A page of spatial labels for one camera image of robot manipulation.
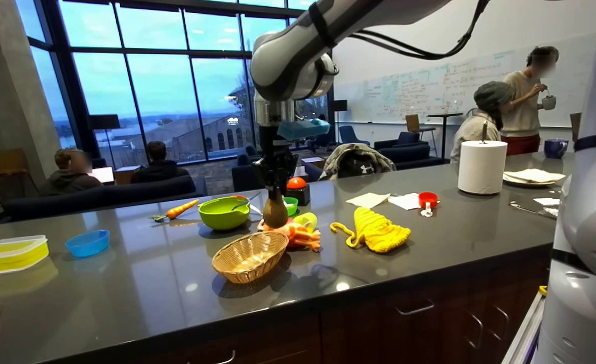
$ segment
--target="person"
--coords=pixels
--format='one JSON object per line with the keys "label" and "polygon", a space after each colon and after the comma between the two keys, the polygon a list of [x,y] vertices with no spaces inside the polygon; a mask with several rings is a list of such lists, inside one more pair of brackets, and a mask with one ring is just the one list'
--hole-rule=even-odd
{"label": "person", "polygon": [[452,160],[460,160],[463,142],[483,139],[483,127],[485,139],[501,139],[504,115],[510,111],[514,94],[515,89],[501,80],[485,82],[475,91],[478,109],[469,111],[454,136]]}
{"label": "person", "polygon": [[163,142],[149,142],[145,146],[149,165],[135,170],[131,184],[169,179],[174,175],[188,174],[179,167],[176,160],[169,160],[169,147]]}
{"label": "person", "polygon": [[59,170],[48,175],[43,188],[47,196],[76,194],[101,185],[98,177],[87,174],[90,162],[78,147],[59,150],[55,154],[55,164]]}
{"label": "person", "polygon": [[546,96],[538,102],[540,92],[547,87],[541,82],[541,75],[550,70],[560,58],[555,46],[538,46],[528,54],[526,68],[505,76],[515,89],[511,111],[504,116],[504,139],[507,142],[507,154],[532,154],[540,150],[540,109],[551,109],[554,96]]}

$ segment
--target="plate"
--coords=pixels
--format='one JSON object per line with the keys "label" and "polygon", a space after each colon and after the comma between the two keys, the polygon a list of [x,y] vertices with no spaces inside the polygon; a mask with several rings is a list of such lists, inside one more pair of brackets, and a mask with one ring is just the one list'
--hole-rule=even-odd
{"label": "plate", "polygon": [[564,174],[551,174],[538,167],[504,172],[504,182],[518,184],[518,185],[555,185],[563,179],[564,179]]}

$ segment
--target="bottle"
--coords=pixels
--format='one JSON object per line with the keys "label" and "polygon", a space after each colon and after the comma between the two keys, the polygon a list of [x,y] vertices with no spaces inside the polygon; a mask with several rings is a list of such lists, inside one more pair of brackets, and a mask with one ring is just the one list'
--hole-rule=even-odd
{"label": "bottle", "polygon": [[264,223],[271,228],[279,228],[289,220],[289,212],[285,210],[279,185],[270,188],[270,197],[266,200],[262,214]]}
{"label": "bottle", "polygon": [[299,200],[299,206],[309,206],[311,204],[311,188],[309,182],[304,179],[301,175],[293,175],[287,185],[287,194]]}

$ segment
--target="brown bottle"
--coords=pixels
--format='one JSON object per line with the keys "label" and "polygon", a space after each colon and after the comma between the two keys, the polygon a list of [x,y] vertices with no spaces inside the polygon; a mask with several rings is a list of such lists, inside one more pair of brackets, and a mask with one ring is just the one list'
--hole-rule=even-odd
{"label": "brown bottle", "polygon": [[264,220],[271,228],[279,228],[289,220],[289,212],[285,210],[279,185],[270,188],[270,197],[264,204]]}

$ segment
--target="dark countertop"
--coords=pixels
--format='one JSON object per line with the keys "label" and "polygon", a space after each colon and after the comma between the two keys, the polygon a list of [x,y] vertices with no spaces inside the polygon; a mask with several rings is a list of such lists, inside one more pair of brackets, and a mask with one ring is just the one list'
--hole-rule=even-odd
{"label": "dark countertop", "polygon": [[[332,220],[352,226],[353,207],[345,202],[352,196],[418,189],[441,194],[434,219],[388,202],[377,207],[412,228],[411,244],[393,254],[347,248],[343,237],[328,228]],[[230,285],[211,266],[211,257],[247,228],[215,234],[201,223],[199,210],[182,214],[176,225],[151,220],[174,202],[0,225],[0,239],[44,232],[50,246],[48,260],[0,274],[0,362],[66,357],[547,246],[555,223],[510,207],[510,197],[518,194],[546,189],[505,185],[500,196],[463,194],[451,164],[311,184],[322,252],[291,250],[283,269],[252,287]],[[90,228],[110,228],[112,248],[71,260],[64,243]]]}

